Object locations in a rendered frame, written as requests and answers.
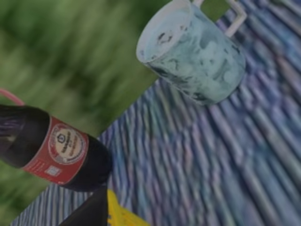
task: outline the barcode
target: barcode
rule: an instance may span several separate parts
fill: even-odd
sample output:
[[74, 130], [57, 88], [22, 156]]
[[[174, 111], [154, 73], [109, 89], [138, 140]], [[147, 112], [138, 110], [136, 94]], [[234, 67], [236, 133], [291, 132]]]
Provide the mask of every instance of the barcode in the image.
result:
[[50, 166], [46, 171], [45, 173], [51, 175], [51, 176], [54, 176], [56, 177], [57, 175], [59, 175], [61, 172], [61, 170], [55, 166]]

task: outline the circular logo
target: circular logo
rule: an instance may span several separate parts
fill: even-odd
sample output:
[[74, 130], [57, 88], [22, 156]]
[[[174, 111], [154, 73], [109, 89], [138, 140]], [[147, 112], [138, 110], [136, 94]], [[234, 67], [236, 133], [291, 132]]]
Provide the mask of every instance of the circular logo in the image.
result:
[[49, 140], [49, 153], [54, 161], [63, 165], [78, 162], [85, 154], [87, 144], [82, 135], [64, 124], [56, 125]]

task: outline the mug rim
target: mug rim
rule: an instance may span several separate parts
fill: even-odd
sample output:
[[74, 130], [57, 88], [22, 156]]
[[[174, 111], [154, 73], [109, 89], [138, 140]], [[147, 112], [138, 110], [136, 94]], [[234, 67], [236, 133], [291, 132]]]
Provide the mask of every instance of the mug rim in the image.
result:
[[165, 54], [167, 54], [174, 46], [175, 44], [178, 43], [178, 41], [181, 39], [181, 37], [184, 35], [185, 31], [180, 31], [180, 35], [178, 35], [178, 37], [175, 39], [175, 42], [166, 49], [166, 51], [164, 51], [163, 53], [159, 54], [158, 56], [156, 56], [153, 59], [148, 59], [145, 60], [143, 56], [141, 56], [141, 54], [139, 53], [141, 50], [145, 50], [145, 44], [148, 43], [148, 40], [146, 40], [144, 44], [142, 44], [141, 42], [144, 41], [145, 39], [147, 39], [146, 36], [146, 32], [149, 29], [148, 27], [151, 26], [154, 21], [157, 19], [157, 17], [160, 17], [160, 14], [162, 14], [164, 12], [164, 10], [167, 10], [168, 7], [171, 7], [172, 4], [174, 4], [174, 1], [183, 1], [183, 3], [186, 4], [188, 11], [188, 17], [187, 20], [185, 21], [185, 25], [188, 27], [188, 24], [190, 23], [190, 21], [192, 20], [192, 16], [193, 16], [193, 10], [192, 10], [192, 3], [189, 0], [171, 0], [169, 3], [167, 3], [165, 6], [163, 6], [150, 20], [149, 22], [146, 24], [146, 26], [144, 27], [142, 34], [139, 37], [139, 41], [137, 44], [137, 49], [136, 49], [136, 56], [138, 58], [138, 60], [144, 64], [146, 63], [151, 63], [154, 62], [156, 60], [158, 60], [159, 58], [163, 57]]

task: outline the striped tablecloth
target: striped tablecloth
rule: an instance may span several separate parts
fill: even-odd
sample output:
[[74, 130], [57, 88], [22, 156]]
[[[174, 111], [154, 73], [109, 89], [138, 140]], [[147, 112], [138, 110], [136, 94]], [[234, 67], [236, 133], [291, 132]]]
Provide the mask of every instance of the striped tablecloth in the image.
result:
[[[242, 1], [229, 99], [197, 106], [159, 80], [100, 136], [122, 206], [154, 226], [301, 226], [301, 7], [278, 2]], [[12, 226], [57, 226], [89, 195], [51, 185]]]

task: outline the light blue mug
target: light blue mug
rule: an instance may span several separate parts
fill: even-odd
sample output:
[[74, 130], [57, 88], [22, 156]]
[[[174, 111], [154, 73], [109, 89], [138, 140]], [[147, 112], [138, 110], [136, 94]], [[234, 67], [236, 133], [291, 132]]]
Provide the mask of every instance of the light blue mug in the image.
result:
[[173, 0], [146, 25], [137, 45], [140, 62], [201, 105], [216, 104], [240, 84], [246, 61], [230, 37], [246, 18], [238, 17], [224, 34], [200, 11], [203, 0]]

